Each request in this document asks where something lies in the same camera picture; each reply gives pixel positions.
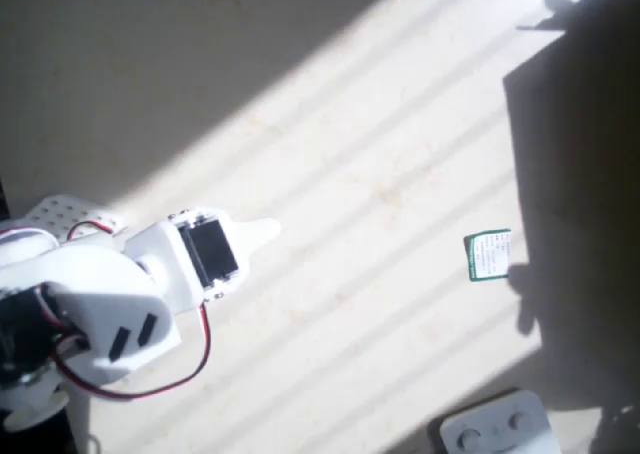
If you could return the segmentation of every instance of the white plastic base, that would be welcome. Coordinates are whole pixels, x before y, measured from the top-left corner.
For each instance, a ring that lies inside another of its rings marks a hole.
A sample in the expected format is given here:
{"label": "white plastic base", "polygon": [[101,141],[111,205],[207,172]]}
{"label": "white plastic base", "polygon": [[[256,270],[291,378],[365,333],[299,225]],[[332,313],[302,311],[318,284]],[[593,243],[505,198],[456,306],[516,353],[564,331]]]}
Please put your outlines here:
{"label": "white plastic base", "polygon": [[440,436],[449,454],[561,454],[538,396],[517,391],[447,418]]}
{"label": "white plastic base", "polygon": [[68,403],[69,394],[64,391],[54,392],[38,409],[26,406],[12,411],[4,420],[4,428],[7,432],[24,431],[55,416]]}
{"label": "white plastic base", "polygon": [[[66,241],[69,229],[82,221],[99,222],[113,229],[114,233],[126,227],[124,219],[116,213],[66,194],[45,197],[27,213],[24,221],[29,226],[49,231],[60,242]],[[91,226],[78,227],[74,232],[74,239],[94,232],[96,229]]]}
{"label": "white plastic base", "polygon": [[[93,384],[116,381],[180,343],[169,307],[153,280],[131,259],[112,249],[68,243],[25,262],[0,269],[0,288],[26,290],[50,285],[61,311],[85,334],[91,349],[67,363]],[[143,345],[138,336],[155,317]],[[110,357],[120,329],[129,331],[117,359]]]}

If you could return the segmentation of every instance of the black component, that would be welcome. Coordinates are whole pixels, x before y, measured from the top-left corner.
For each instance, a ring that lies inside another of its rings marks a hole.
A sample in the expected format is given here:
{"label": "black component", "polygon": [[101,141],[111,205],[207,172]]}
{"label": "black component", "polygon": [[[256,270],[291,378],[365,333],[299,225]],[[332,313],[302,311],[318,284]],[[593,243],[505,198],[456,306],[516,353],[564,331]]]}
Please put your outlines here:
{"label": "black component", "polygon": [[0,300],[0,386],[38,370],[47,360],[53,337],[63,331],[47,322],[35,289]]}
{"label": "black component", "polygon": [[65,321],[69,323],[68,319],[64,319],[64,315],[60,312],[60,307],[58,306],[58,301],[54,296],[51,295],[51,288],[49,284],[44,283],[40,284],[40,297],[45,302],[45,304],[51,309],[51,311],[55,314],[55,316],[61,321]]}
{"label": "black component", "polygon": [[215,279],[227,280],[238,270],[220,221],[205,221],[195,226],[178,229],[202,287],[207,288]]}
{"label": "black component", "polygon": [[118,329],[116,337],[114,337],[113,343],[111,344],[111,349],[109,349],[109,359],[111,359],[111,362],[116,362],[120,359],[122,351],[124,351],[124,346],[126,346],[127,340],[129,339],[129,334],[131,334],[131,331],[126,327],[120,327],[120,329]]}
{"label": "black component", "polygon": [[2,190],[2,182],[0,182],[0,221],[6,221],[9,218],[9,205]]}
{"label": "black component", "polygon": [[78,339],[75,340],[75,343],[76,343],[76,347],[81,351],[88,351],[89,349],[91,349],[91,344],[89,344],[89,341],[87,340],[86,337],[79,337]]}
{"label": "black component", "polygon": [[[0,421],[4,420],[8,414],[9,412],[0,411]],[[46,446],[46,452],[50,454],[78,454],[73,442],[66,409],[26,431],[7,433],[2,429],[0,422],[0,452],[2,454],[42,452],[43,446]]]}
{"label": "black component", "polygon": [[158,320],[158,316],[154,316],[153,314],[147,314],[144,322],[142,323],[142,329],[140,330],[140,334],[138,335],[138,345],[140,347],[144,347],[149,342],[151,338],[151,333],[153,332],[153,328],[156,326],[156,321]]}

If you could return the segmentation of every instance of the white device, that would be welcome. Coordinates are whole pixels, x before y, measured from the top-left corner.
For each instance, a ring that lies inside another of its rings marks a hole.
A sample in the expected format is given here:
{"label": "white device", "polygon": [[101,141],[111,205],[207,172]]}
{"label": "white device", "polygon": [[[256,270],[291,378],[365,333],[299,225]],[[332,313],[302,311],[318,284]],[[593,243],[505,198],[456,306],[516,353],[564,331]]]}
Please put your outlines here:
{"label": "white device", "polygon": [[[54,201],[43,201],[44,209]],[[200,309],[206,362],[203,303],[236,290],[249,274],[250,254],[279,232],[272,219],[237,223],[207,208],[151,225],[122,251],[105,233],[59,244],[34,227],[0,228],[0,408],[11,411],[5,429],[27,429],[64,408],[64,378],[108,393],[98,386],[180,343],[173,316],[181,312]]]}
{"label": "white device", "polygon": [[448,417],[440,437],[448,454],[561,454],[542,402],[526,390]]}

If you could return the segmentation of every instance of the beige floor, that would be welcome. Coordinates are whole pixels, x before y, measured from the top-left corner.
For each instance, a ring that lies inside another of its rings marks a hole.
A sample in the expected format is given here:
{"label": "beige floor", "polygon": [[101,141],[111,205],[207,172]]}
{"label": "beige floor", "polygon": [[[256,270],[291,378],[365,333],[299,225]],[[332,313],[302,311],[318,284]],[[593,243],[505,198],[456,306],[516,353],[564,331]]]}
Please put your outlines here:
{"label": "beige floor", "polygon": [[[637,235],[607,196],[637,172],[584,120],[606,97],[572,103],[604,68],[565,39],[534,57],[562,35],[522,29],[545,0],[0,1],[14,212],[64,192],[137,226],[198,204],[283,225],[210,306],[205,372],[76,399],[82,448],[431,452],[432,419],[508,387],[538,392],[566,452],[626,436],[637,363],[605,314],[637,292],[616,257]],[[469,282],[463,237],[504,227],[509,281]],[[191,369],[195,314],[179,324],[184,344],[123,389]]]}

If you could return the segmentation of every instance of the white plastic part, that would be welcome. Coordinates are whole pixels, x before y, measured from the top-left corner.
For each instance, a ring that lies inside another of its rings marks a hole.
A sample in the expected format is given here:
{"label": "white plastic part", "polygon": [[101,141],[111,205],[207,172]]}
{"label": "white plastic part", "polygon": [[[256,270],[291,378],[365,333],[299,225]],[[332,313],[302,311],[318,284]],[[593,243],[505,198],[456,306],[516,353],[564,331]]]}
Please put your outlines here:
{"label": "white plastic part", "polygon": [[0,389],[0,409],[11,411],[4,420],[8,432],[17,432],[48,419],[66,405],[65,393],[56,395],[60,376],[51,366],[28,376],[24,383]]}
{"label": "white plastic part", "polygon": [[46,421],[51,416],[66,407],[69,403],[69,394],[64,391],[52,393],[47,401],[35,408],[33,406],[20,407],[11,413],[4,420],[4,428],[7,432],[18,432]]}
{"label": "white plastic part", "polygon": [[59,246],[51,233],[35,227],[12,227],[0,232],[0,267],[25,261]]}
{"label": "white plastic part", "polygon": [[[220,222],[238,269],[228,280],[216,280],[204,289],[178,227],[212,220]],[[178,314],[238,289],[249,275],[249,256],[277,237],[280,230],[280,223],[273,219],[234,222],[223,210],[197,208],[153,224],[128,239],[124,252],[156,281],[171,312]]]}
{"label": "white plastic part", "polygon": [[[68,360],[94,384],[118,380],[180,343],[168,306],[153,280],[131,259],[100,246],[69,243],[0,269],[0,287],[24,290],[47,282],[61,310],[86,334],[91,349]],[[144,346],[138,336],[147,314],[155,327]],[[129,338],[117,359],[109,352],[118,331]]]}
{"label": "white plastic part", "polygon": [[124,252],[156,283],[173,314],[195,309],[203,289],[176,227],[160,221],[125,242]]}
{"label": "white plastic part", "polygon": [[447,418],[440,436],[449,454],[561,454],[538,396],[516,391]]}
{"label": "white plastic part", "polygon": [[[66,241],[69,229],[82,221],[99,222],[113,229],[114,233],[126,227],[124,219],[115,212],[67,194],[45,197],[24,216],[27,225],[49,231],[60,242]],[[96,231],[94,227],[81,226],[74,232],[74,238]]]}

